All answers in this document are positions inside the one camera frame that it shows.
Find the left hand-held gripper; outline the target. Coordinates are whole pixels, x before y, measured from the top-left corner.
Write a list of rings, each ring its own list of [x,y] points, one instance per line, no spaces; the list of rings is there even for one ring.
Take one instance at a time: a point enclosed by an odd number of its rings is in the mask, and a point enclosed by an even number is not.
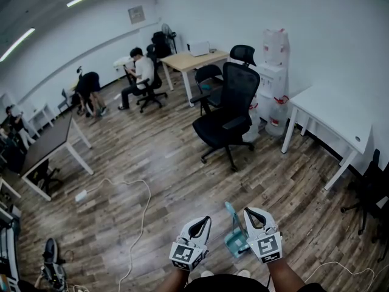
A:
[[[185,224],[178,241],[173,242],[169,259],[174,267],[193,271],[205,259],[212,220],[210,217],[195,218]]]

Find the teal dustpan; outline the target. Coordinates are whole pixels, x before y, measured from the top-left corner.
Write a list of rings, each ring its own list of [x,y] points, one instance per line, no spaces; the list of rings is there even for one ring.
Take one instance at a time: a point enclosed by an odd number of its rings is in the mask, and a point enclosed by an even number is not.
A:
[[[238,258],[242,256],[242,254],[240,256],[238,255],[239,247],[247,244],[247,232],[243,228],[243,225],[239,220],[239,216],[233,206],[227,201],[224,204],[227,211],[232,216],[232,231],[225,236],[224,243],[230,253],[234,257]]]

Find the person's right forearm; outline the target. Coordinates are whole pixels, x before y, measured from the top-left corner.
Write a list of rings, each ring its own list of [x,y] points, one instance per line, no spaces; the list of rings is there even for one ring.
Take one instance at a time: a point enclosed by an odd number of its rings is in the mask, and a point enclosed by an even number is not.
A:
[[[297,292],[305,286],[304,281],[287,264],[285,259],[269,262],[267,267],[274,284],[275,292]]]

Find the person's black trousers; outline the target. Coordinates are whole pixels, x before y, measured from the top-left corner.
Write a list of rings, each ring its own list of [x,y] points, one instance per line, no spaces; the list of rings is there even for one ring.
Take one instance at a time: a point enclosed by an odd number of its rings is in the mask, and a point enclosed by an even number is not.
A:
[[[270,292],[259,281],[232,274],[200,277],[190,282],[183,292]]]

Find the clear water jug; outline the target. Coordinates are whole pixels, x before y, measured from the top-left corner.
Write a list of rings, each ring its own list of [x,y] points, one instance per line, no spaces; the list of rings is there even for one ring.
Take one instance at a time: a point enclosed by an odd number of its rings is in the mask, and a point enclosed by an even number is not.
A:
[[[253,100],[249,107],[249,116],[251,119],[251,126],[243,135],[243,141],[245,142],[253,142],[259,135],[259,125],[261,122],[260,115],[258,112],[258,103]]]
[[[270,109],[269,120],[265,126],[266,132],[273,137],[281,137],[287,122],[288,96],[274,97],[274,103]]]

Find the black office chair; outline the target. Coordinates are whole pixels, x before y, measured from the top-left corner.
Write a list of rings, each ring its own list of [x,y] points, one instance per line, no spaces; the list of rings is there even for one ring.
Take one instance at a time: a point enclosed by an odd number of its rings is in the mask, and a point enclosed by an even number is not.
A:
[[[59,172],[58,168],[51,169],[49,167],[49,160],[45,160],[34,171],[32,171],[27,178],[43,192],[49,193],[51,184],[63,185],[60,179],[54,178],[54,174]]]
[[[143,97],[139,99],[136,103],[136,105],[140,105],[141,101],[144,101],[143,105],[140,107],[140,113],[143,113],[143,110],[146,108],[146,106],[150,102],[155,102],[159,105],[159,108],[162,108],[162,104],[159,100],[157,100],[157,97],[163,96],[165,98],[168,97],[168,94],[166,92],[162,93],[155,93],[155,89],[159,89],[162,86],[162,81],[157,73],[158,70],[158,63],[157,63],[157,55],[155,51],[155,45],[150,44],[147,48],[147,54],[146,56],[151,59],[153,62],[153,71],[154,71],[154,78],[153,81],[150,79],[144,79],[140,82],[140,84],[143,86],[143,88],[140,90]]]
[[[154,33],[151,41],[154,44],[154,51],[157,58],[165,58],[172,54],[168,38],[162,31]]]
[[[358,234],[362,235],[367,226],[367,216],[378,220],[376,233],[372,243],[385,242],[384,253],[378,258],[382,262],[389,252],[389,162],[384,169],[379,167],[380,151],[375,149],[373,158],[365,173],[357,182],[348,184],[347,189],[356,193],[358,202],[352,206],[342,207],[341,213],[356,209],[362,210],[362,227]]]

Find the white desk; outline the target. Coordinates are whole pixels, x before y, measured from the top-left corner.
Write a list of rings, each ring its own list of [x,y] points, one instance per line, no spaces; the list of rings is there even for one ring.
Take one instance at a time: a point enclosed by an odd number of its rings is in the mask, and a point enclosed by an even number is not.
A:
[[[349,153],[342,159],[340,168],[324,186],[325,190],[335,184],[357,155],[365,153],[371,132],[371,119],[361,108],[347,104],[346,98],[331,93],[319,86],[311,86],[291,98],[292,112],[281,152],[289,148],[298,113],[304,114],[305,132],[310,120],[325,127],[329,132],[346,142]]]

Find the white water dispenser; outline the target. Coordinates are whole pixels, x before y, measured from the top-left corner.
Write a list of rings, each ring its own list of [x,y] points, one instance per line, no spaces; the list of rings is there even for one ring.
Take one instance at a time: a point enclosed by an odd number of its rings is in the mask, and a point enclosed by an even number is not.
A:
[[[257,67],[260,84],[256,93],[259,115],[265,121],[269,120],[275,98],[279,99],[286,93],[286,72],[282,66],[272,66],[262,63]]]

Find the dark-top table white legs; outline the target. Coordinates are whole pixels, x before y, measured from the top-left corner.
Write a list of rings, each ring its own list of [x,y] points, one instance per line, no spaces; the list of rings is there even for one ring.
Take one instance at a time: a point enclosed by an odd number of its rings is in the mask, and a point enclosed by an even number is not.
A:
[[[68,152],[77,160],[77,162],[90,174],[94,171],[88,166],[83,158],[77,153],[69,140],[69,131],[71,127],[77,132],[81,140],[91,149],[92,145],[80,130],[72,113],[67,113],[64,117],[55,121],[53,127],[48,129],[39,139],[32,144],[26,154],[23,167],[20,172],[21,179],[29,185],[35,192],[41,195],[45,200],[50,201],[51,197],[40,189],[36,184],[28,179],[28,176],[42,163],[51,158],[56,152],[66,148]]]

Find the light wooden desk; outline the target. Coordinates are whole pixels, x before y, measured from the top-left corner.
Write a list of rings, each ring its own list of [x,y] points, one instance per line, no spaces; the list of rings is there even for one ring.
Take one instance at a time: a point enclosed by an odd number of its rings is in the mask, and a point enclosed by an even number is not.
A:
[[[189,53],[182,52],[162,58],[160,61],[162,62],[166,80],[171,91],[173,91],[174,88],[170,78],[168,67],[176,69],[182,74],[182,79],[184,81],[184,86],[187,93],[188,104],[190,107],[193,107],[194,104],[191,103],[191,99],[193,96],[191,92],[190,82],[188,79],[188,71],[222,60],[230,61],[229,53],[221,50],[216,50],[214,53],[209,53],[198,57],[194,57]]]

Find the white box appliance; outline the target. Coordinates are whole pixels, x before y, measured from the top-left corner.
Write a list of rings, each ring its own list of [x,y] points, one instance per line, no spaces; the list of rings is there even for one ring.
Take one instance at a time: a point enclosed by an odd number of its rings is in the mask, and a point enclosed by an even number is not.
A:
[[[208,41],[190,41],[187,43],[188,52],[199,57],[210,53],[210,43]]]

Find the small white table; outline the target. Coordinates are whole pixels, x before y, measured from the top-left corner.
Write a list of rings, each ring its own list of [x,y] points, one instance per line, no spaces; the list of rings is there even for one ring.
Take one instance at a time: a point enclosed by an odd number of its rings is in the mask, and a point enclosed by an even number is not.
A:
[[[131,64],[132,62],[133,59],[130,56],[125,56],[116,60],[113,63],[113,67],[116,71],[118,71],[120,68],[126,68],[126,65]]]
[[[34,110],[27,120],[36,130],[43,130],[47,125],[52,127],[55,120],[55,114],[51,107],[45,103],[43,106]]]

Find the grey chair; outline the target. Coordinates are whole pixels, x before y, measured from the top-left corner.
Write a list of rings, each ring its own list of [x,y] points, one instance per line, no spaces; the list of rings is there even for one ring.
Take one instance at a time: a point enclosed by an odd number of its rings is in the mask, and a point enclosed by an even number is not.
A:
[[[57,106],[60,114],[64,110],[68,110],[71,107],[71,103],[69,101],[69,98],[68,98],[68,95],[67,95],[67,92],[65,91],[65,89],[62,89],[61,96],[62,96],[63,100]]]

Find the black standing fan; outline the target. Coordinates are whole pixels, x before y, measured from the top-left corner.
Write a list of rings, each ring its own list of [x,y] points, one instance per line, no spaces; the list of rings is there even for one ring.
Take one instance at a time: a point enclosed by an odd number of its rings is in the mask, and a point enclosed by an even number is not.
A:
[[[165,35],[168,41],[168,44],[171,47],[171,51],[176,54],[177,53],[176,42],[175,42],[175,38],[177,36],[176,32],[172,31],[169,25],[165,23],[162,24],[161,29],[162,29],[162,33]]]

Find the wall poster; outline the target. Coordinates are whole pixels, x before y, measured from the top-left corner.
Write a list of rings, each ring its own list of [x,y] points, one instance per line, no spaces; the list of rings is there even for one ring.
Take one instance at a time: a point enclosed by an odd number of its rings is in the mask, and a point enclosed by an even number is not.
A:
[[[145,20],[145,14],[141,5],[128,9],[128,14],[132,25],[141,23]]]

